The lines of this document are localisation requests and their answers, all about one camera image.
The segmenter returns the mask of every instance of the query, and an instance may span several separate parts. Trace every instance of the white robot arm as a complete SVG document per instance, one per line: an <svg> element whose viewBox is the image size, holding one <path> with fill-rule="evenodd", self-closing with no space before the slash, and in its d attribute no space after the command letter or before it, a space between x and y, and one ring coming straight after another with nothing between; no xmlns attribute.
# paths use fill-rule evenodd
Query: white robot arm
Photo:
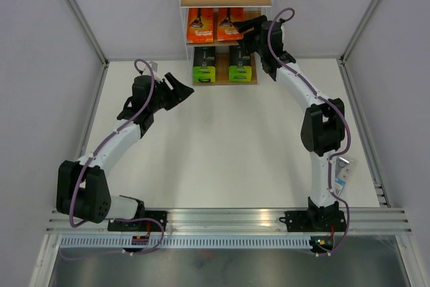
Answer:
<svg viewBox="0 0 430 287"><path fill-rule="evenodd" d="M233 23L239 32L250 30L239 41L239 46L247 54L259 54L263 70L287 88L304 112L300 138L310 152L312 165L308 210L286 212L283 219L288 218L285 223L291 232L325 232L330 231L332 226L337 232L344 231L345 217L329 186L333 186L330 184L335 178L335 166L330 163L336 162L333 154L345 138L345 126L335 110L343 115L345 107L342 100L330 99L308 81L294 57L284 50L282 24L283 21L269 22L264 15Z"/></svg>
<svg viewBox="0 0 430 287"><path fill-rule="evenodd" d="M303 75L300 67L296 63L288 63L288 65ZM303 81L285 67L277 69L276 81L288 89L288 92L293 95L303 112L312 105L318 106L321 104L321 100L319 100L311 90L309 90ZM318 96L328 99L328 97L323 93L318 93ZM329 156L334 152L334 150L330 150L325 152L322 156L318 156L314 152L310 153L310 162L312 166L312 188L310 191L310 199L317 207L330 206L335 203L335 199L330 194L327 183L328 160ZM335 167L331 168L331 172L331 178L334 179Z"/></svg>
<svg viewBox="0 0 430 287"><path fill-rule="evenodd" d="M148 75L134 79L132 96L118 115L115 130L94 153L88 153L77 161L64 161L58 168L56 209L69 215L72 227L80 225L74 224L72 215L94 223L106 218L148 217L143 201L111 196L106 178L123 154L145 135L157 111L174 108L193 92L171 73L156 81Z"/></svg>

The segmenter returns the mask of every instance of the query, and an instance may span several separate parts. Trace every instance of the product box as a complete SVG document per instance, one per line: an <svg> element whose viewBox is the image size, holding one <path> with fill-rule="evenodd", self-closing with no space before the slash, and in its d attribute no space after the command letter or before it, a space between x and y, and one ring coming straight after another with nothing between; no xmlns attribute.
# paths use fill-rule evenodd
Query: product box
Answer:
<svg viewBox="0 0 430 287"><path fill-rule="evenodd" d="M229 51L228 79L231 82L251 82L251 57L240 46L229 46Z"/></svg>
<svg viewBox="0 0 430 287"><path fill-rule="evenodd" d="M215 47L194 48L193 82L215 82Z"/></svg>
<svg viewBox="0 0 430 287"><path fill-rule="evenodd" d="M240 34L235 27L234 22L242 22L245 20L243 8L225 8L218 9L218 21L216 30L217 40L241 40Z"/></svg>
<svg viewBox="0 0 430 287"><path fill-rule="evenodd" d="M214 10L190 8L188 11L187 41L212 43L214 41Z"/></svg>

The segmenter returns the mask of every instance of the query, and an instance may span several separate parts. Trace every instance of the white table surface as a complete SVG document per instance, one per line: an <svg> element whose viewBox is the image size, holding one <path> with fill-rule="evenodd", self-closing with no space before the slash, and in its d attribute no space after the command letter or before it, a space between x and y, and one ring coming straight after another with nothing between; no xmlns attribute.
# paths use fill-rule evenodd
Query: white table surface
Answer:
<svg viewBox="0 0 430 287"><path fill-rule="evenodd" d="M345 102L356 160L342 196L350 206L379 206L335 59L298 61L327 95ZM189 85L187 61L159 61ZM132 196L155 208L307 207L310 157L302 146L304 112L257 63L258 85L197 86L155 122L113 168L112 195ZM113 129L137 76L133 62L112 62L97 107L87 151Z"/></svg>

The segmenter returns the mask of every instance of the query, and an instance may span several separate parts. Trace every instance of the bracket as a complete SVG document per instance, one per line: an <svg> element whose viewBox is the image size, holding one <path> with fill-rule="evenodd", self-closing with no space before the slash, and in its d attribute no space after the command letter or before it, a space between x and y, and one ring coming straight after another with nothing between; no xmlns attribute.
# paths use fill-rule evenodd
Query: bracket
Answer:
<svg viewBox="0 0 430 287"><path fill-rule="evenodd" d="M336 232L345 232L345 215L339 210L339 203L317 208L308 198L308 209L287 211L279 221L287 226L288 232L331 232L333 225Z"/></svg>
<svg viewBox="0 0 430 287"><path fill-rule="evenodd" d="M161 226L164 230L166 230L167 225L167 212L166 211L157 211L157 210L145 210L144 216L145 218L152 218L161 223ZM147 221L142 222L120 222L113 221L109 222L107 230L110 232L146 232L147 230ZM161 232L158 225L150 222L150 231L151 232Z"/></svg>

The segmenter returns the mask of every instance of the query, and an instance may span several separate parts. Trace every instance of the gray wall panel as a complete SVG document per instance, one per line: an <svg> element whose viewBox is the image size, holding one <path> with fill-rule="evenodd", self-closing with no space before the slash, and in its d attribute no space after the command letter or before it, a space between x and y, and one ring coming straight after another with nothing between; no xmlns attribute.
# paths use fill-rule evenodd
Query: gray wall panel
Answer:
<svg viewBox="0 0 430 287"><path fill-rule="evenodd" d="M110 59L185 57L177 0L77 0ZM277 0L296 8L287 49L298 56L339 56L370 0Z"/></svg>
<svg viewBox="0 0 430 287"><path fill-rule="evenodd" d="M430 268L430 2L382 0L348 60L388 197Z"/></svg>
<svg viewBox="0 0 430 287"><path fill-rule="evenodd" d="M101 64L64 0L0 8L0 285L27 286Z"/></svg>

